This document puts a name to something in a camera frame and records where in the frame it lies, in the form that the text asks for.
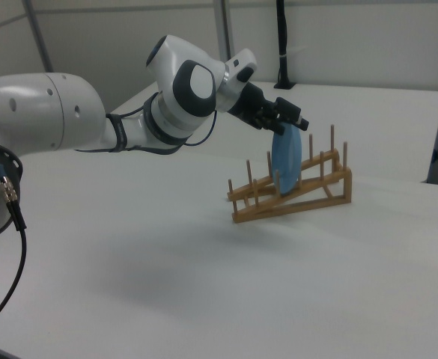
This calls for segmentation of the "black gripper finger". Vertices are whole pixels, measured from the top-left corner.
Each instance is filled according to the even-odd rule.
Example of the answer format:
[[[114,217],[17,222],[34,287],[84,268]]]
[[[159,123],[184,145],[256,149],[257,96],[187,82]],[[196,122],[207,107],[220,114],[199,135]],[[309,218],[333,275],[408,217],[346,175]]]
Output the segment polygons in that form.
[[[283,135],[285,133],[285,128],[281,125],[281,121],[275,112],[271,114],[258,112],[255,115],[255,122],[260,129],[270,130],[277,135]]]
[[[302,131],[308,130],[309,122],[302,117],[301,108],[293,103],[278,97],[276,99],[276,111],[278,112],[278,122],[288,123]]]

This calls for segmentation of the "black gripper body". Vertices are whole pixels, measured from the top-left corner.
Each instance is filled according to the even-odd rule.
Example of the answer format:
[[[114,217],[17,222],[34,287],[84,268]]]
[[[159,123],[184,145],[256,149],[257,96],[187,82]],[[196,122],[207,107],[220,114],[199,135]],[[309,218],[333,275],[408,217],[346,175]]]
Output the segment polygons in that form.
[[[228,110],[228,113],[237,117],[250,126],[260,129],[255,122],[258,112],[271,114],[276,111],[276,102],[271,102],[264,97],[263,91],[252,83],[248,83],[242,90],[238,101]]]

